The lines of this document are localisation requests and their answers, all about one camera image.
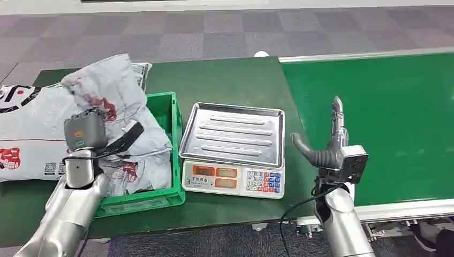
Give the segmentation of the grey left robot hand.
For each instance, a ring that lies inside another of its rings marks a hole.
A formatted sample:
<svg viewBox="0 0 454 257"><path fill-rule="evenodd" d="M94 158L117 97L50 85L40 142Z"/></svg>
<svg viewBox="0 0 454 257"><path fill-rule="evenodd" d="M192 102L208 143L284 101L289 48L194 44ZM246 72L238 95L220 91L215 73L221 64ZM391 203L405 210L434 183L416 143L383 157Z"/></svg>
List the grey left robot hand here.
<svg viewBox="0 0 454 257"><path fill-rule="evenodd" d="M107 146L104 112L91 108L64 120L66 144L71 151L83 148L103 149Z"/></svg>

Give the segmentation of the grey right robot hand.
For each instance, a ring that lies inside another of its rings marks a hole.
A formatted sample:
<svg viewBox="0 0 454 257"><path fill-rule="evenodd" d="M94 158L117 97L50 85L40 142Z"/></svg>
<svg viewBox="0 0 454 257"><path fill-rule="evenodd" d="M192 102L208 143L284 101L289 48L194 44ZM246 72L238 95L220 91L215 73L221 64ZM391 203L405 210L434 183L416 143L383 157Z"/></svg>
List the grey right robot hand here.
<svg viewBox="0 0 454 257"><path fill-rule="evenodd" d="M335 96L331 104L331 136L324 150L314 150L305 145L299 133L292 133L293 144L302 153L306 160L314 167L338 169L337 152L348 144L348 131L344 126L344 112L342 100Z"/></svg>

